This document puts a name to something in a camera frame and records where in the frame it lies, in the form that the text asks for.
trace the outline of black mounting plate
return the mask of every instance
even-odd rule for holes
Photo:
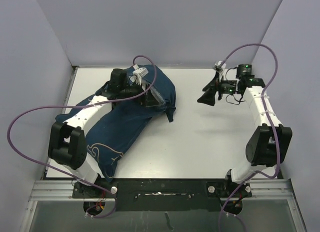
[[[232,191],[226,190],[225,179],[114,179],[108,183],[99,178],[96,184],[110,190],[117,187],[117,211],[187,211],[206,209],[220,211],[221,199]],[[100,198],[102,191],[75,183],[73,198]],[[251,197],[245,186],[234,197]]]

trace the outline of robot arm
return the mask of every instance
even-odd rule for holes
[[[128,98],[141,93],[147,86],[142,79],[147,73],[146,68],[136,68],[132,75],[136,79],[132,79],[132,76],[128,78],[126,70],[114,69],[110,81],[98,90],[88,105]],[[136,102],[145,107],[158,105],[157,100],[151,90],[144,96],[136,98]],[[54,123],[50,134],[49,158],[66,167],[73,175],[94,183],[98,174],[88,163],[85,136],[109,111],[110,107],[106,103],[93,105],[81,109],[76,115],[63,123]]]
[[[262,79],[252,75],[250,64],[239,65],[234,80],[225,79],[225,71],[219,67],[219,63],[215,64],[214,69],[216,70],[215,77],[205,86],[204,94],[198,99],[198,102],[214,106],[216,92],[218,92],[218,100],[222,99],[223,94],[241,94],[241,98],[250,108],[256,127],[245,148],[246,160],[229,170],[226,175],[226,179],[230,182],[241,183],[253,172],[273,167],[277,163],[275,138],[262,100],[265,84]],[[269,97],[266,93],[263,96],[267,112],[276,127],[280,146],[280,163],[283,163],[292,131],[288,127],[283,127],[271,107]]]

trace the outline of gray wall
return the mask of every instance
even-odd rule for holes
[[[37,0],[73,65],[210,67],[260,42],[282,0]],[[229,65],[251,62],[256,48]]]
[[[319,1],[283,0],[262,41],[279,59],[278,76],[268,94],[279,119],[293,130],[282,169],[292,178],[310,232],[320,228]],[[259,49],[253,67],[268,80],[274,69],[271,55]]]
[[[36,0],[0,0],[0,28],[0,224],[1,231],[16,232],[40,168],[9,147],[7,127],[26,109],[61,104],[72,68]],[[12,134],[17,147],[44,160],[56,113],[19,120]]]

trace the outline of denim fabric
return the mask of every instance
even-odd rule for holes
[[[151,83],[154,78],[152,65],[144,65],[148,74],[144,76]],[[134,68],[128,68],[131,75]],[[156,115],[166,113],[169,122],[173,121],[176,103],[176,90],[171,80],[157,67],[157,79],[154,89],[161,95],[165,104],[145,108],[133,100],[117,103],[115,108],[105,114],[87,133],[87,152],[97,161],[99,168],[107,181],[112,181],[119,159],[129,150],[148,122]],[[77,105],[88,104],[91,95]],[[68,114],[60,114],[56,121],[64,122],[73,117],[80,109],[72,109]]]

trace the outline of white table surface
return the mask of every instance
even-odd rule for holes
[[[167,116],[152,119],[118,162],[115,178],[224,178],[245,159],[245,147],[255,125],[247,103],[228,104],[225,95],[214,107],[197,103],[202,88],[215,75],[212,69],[162,69],[176,88],[174,122]],[[79,68],[68,105],[93,94],[110,79],[112,69]],[[235,70],[230,70],[232,77]],[[96,161],[90,164],[101,174]],[[67,171],[54,160],[50,164]],[[274,174],[274,168],[265,172]],[[48,178],[68,177],[51,168]]]

